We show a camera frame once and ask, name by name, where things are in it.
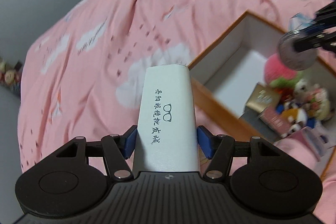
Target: open wooden box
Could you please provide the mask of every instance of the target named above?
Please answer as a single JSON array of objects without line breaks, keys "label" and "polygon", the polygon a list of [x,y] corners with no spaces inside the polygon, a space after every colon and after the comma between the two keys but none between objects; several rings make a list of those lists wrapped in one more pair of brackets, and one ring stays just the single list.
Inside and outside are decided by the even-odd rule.
[{"label": "open wooden box", "polygon": [[[277,50],[286,31],[246,11],[190,65],[194,103],[237,141],[261,136],[238,119],[256,83],[264,83],[264,64]],[[327,88],[336,99],[336,72],[320,58],[305,71],[306,78]],[[335,131],[336,117],[324,126]],[[335,149],[330,148],[315,172],[323,177]]]}]

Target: white cardboard box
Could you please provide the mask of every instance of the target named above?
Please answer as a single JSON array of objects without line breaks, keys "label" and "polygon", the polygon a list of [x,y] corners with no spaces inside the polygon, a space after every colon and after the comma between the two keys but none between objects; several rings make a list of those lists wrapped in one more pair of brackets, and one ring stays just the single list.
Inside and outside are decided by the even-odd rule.
[{"label": "white cardboard box", "polygon": [[[264,83],[266,60],[277,50],[285,30],[247,11],[190,65],[195,104],[229,135],[248,141],[260,134],[238,118],[256,83]],[[305,72],[312,83],[327,88],[336,98],[336,73],[321,59]],[[336,135],[336,117],[325,124]],[[331,148],[315,172],[323,176],[335,149]]]},{"label": "white cardboard box", "polygon": [[184,65],[150,67],[142,93],[133,173],[199,170],[189,70]]}]

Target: black ribbed surface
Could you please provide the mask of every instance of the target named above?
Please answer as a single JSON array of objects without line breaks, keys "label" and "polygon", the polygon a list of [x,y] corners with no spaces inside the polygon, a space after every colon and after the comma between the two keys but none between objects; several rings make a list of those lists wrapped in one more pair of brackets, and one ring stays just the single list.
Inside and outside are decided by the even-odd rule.
[{"label": "black ribbed surface", "polygon": [[114,185],[102,203],[80,216],[57,220],[26,215],[17,223],[317,224],[321,222],[313,215],[291,220],[272,220],[253,215],[239,207],[222,184],[205,182],[198,173],[142,172],[134,181]]}]

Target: pink comforter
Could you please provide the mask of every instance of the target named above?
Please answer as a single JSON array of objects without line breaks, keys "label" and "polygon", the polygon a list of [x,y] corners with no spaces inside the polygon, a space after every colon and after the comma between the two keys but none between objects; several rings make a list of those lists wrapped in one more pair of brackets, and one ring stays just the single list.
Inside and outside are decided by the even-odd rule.
[{"label": "pink comforter", "polygon": [[[247,9],[287,28],[293,15],[314,17],[328,3],[82,0],[28,51],[18,120],[22,170],[75,136],[96,141],[111,133],[123,134],[137,123],[146,68],[188,65]],[[198,124],[221,132],[200,110],[196,115]],[[103,168],[99,160],[90,164]],[[334,181],[330,175],[321,205],[333,213],[318,208],[326,223],[335,222]]]}]

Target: plush toy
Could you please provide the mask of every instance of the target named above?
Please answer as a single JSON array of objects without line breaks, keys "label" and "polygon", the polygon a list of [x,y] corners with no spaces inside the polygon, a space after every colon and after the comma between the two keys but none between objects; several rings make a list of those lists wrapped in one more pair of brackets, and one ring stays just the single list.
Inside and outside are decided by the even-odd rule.
[{"label": "plush toy", "polygon": [[292,109],[292,108],[298,108],[298,105],[297,105],[297,103],[296,103],[296,101],[293,97],[288,98],[283,103],[283,110],[289,110],[289,109]]},{"label": "plush toy", "polygon": [[302,72],[287,68],[282,64],[278,55],[273,54],[265,63],[264,78],[266,84],[272,88],[294,89],[302,79]]},{"label": "plush toy", "polygon": [[0,62],[0,72],[3,74],[6,72],[6,62],[5,61]]},{"label": "plush toy", "polygon": [[11,90],[11,92],[15,93],[16,95],[21,94],[21,82],[14,82],[9,89]]},{"label": "plush toy", "polygon": [[293,89],[290,88],[283,88],[283,89],[274,89],[274,91],[276,91],[277,93],[281,94],[281,98],[280,98],[280,103],[283,104],[285,101],[287,100],[291,100],[294,98],[293,96]]},{"label": "plush toy", "polygon": [[285,118],[292,124],[288,134],[292,134],[307,125],[307,114],[302,108],[291,108],[281,113],[281,117]]},{"label": "plush toy", "polygon": [[325,121],[332,117],[328,92],[325,88],[315,85],[314,88],[305,93],[302,100],[302,107],[307,111],[310,118],[315,117],[320,121]]},{"label": "plush toy", "polygon": [[301,79],[294,88],[294,98],[295,100],[303,104],[305,102],[305,99],[309,93],[309,91],[312,89],[312,86],[309,84],[309,82],[306,79]]},{"label": "plush toy", "polygon": [[10,69],[8,71],[6,71],[5,73],[5,83],[6,85],[10,86],[11,84],[14,83],[15,81],[15,70]]},{"label": "plush toy", "polygon": [[0,85],[4,85],[5,83],[5,74],[0,71]]},{"label": "plush toy", "polygon": [[18,71],[15,72],[15,83],[20,83],[21,82],[21,73]]}]

